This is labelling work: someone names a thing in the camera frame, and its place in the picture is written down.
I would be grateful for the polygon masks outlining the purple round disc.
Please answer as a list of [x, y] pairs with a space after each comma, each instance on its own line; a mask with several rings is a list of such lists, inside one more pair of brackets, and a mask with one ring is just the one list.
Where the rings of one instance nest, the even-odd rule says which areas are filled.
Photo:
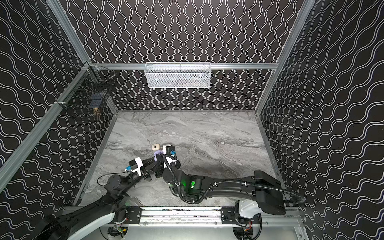
[[163, 151], [156, 151], [154, 152], [154, 160], [155, 162], [160, 159], [160, 156], [162, 156], [164, 153]]

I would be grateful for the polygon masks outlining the beige earbud charging case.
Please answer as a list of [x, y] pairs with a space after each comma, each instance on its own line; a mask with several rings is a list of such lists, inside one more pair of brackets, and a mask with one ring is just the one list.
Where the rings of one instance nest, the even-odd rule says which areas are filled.
[[151, 148], [152, 148], [153, 151], [158, 151], [158, 150], [161, 149], [161, 146], [159, 144], [154, 144], [154, 145], [152, 145]]

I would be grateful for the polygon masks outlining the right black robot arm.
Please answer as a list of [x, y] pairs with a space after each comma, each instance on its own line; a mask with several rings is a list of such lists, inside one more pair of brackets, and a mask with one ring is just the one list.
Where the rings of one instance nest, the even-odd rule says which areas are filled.
[[263, 171], [239, 179], [214, 179], [187, 175], [175, 164], [163, 164], [155, 171], [170, 191], [184, 203], [198, 205], [208, 198], [236, 198], [257, 203], [262, 212], [284, 215], [285, 204], [302, 204], [306, 199], [295, 192], [283, 189], [281, 183]]

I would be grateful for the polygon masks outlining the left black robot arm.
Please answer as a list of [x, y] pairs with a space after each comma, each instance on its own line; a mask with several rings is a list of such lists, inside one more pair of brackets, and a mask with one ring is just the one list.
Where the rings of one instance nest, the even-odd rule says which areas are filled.
[[139, 166], [136, 161], [130, 162], [132, 171], [111, 174], [104, 188], [107, 192], [95, 202], [75, 210], [72, 213], [55, 217], [49, 215], [34, 228], [29, 240], [69, 240], [79, 237], [80, 232], [91, 229], [93, 223], [104, 225], [114, 220], [115, 215], [125, 211], [128, 200], [127, 191], [143, 179], [149, 179], [158, 169], [164, 168], [162, 155], [143, 161]]

